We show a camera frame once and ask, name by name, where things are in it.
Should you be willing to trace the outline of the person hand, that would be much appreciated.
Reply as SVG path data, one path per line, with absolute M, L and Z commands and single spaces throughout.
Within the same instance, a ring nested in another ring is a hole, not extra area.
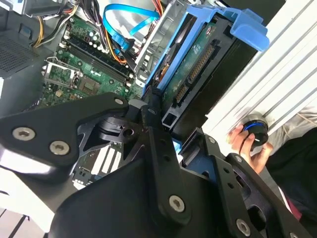
M 259 174 L 265 167 L 273 146 L 266 142 L 262 145 L 260 152 L 251 155 L 251 148 L 255 141 L 255 135 L 243 130 L 243 125 L 240 124 L 229 132 L 226 142 L 231 146 L 231 150 L 245 159 L 250 167 Z

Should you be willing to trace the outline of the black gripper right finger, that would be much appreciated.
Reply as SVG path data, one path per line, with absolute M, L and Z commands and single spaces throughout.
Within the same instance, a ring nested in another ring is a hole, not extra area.
M 217 142 L 196 128 L 181 154 L 186 169 L 204 174 L 216 185 L 221 204 L 218 216 L 224 217 L 219 230 L 225 238 L 260 238 L 252 209 L 265 218 L 267 238 L 309 238 L 309 232 L 291 214 L 267 184 L 238 154 L 222 155 Z

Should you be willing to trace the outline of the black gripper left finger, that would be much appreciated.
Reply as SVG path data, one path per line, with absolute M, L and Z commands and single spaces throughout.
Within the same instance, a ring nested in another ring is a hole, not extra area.
M 180 167 L 160 111 L 160 94 L 149 89 L 138 101 L 110 92 L 4 117 L 0 165 L 43 181 L 63 182 L 81 156 L 119 142 L 124 145 L 120 166 L 146 161 L 154 218 L 184 225 L 191 211 L 185 205 Z

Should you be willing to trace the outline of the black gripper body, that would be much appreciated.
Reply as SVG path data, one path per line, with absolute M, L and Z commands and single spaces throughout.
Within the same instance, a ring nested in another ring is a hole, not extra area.
M 146 161 L 138 159 L 69 196 L 57 209 L 51 238 L 223 238 L 218 216 L 221 204 L 208 173 L 180 167 L 191 211 L 184 225 L 158 222 L 150 211 L 150 180 Z M 265 218 L 252 209 L 255 226 L 264 233 Z

